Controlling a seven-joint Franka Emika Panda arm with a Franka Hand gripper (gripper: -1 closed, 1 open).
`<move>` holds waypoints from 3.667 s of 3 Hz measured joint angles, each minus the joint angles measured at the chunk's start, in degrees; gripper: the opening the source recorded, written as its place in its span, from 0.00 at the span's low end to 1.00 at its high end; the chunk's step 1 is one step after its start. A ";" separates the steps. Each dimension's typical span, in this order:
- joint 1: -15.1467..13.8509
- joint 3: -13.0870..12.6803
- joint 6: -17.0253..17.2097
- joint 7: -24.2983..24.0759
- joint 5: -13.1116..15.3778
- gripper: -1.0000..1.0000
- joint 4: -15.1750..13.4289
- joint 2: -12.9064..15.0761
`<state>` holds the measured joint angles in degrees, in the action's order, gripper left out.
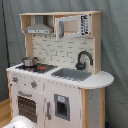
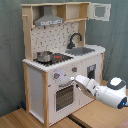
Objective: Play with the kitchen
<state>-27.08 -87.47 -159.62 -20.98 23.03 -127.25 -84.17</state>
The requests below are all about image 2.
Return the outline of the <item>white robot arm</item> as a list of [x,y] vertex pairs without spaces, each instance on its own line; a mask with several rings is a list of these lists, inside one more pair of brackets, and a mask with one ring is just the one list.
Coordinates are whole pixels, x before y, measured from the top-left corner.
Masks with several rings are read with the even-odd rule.
[[116,109],[128,107],[128,96],[126,95],[126,82],[121,78],[114,77],[110,79],[106,86],[99,84],[94,79],[77,75],[71,77],[77,87],[85,95],[92,96],[97,101]]

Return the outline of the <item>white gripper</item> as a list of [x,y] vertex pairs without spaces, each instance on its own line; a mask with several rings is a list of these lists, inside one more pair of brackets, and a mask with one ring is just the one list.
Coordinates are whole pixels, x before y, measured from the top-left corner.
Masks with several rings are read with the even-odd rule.
[[95,79],[89,79],[88,77],[77,75],[75,77],[70,77],[71,81],[74,81],[77,83],[79,89],[87,96],[91,98],[96,97],[96,93],[98,88],[100,87],[100,84]]

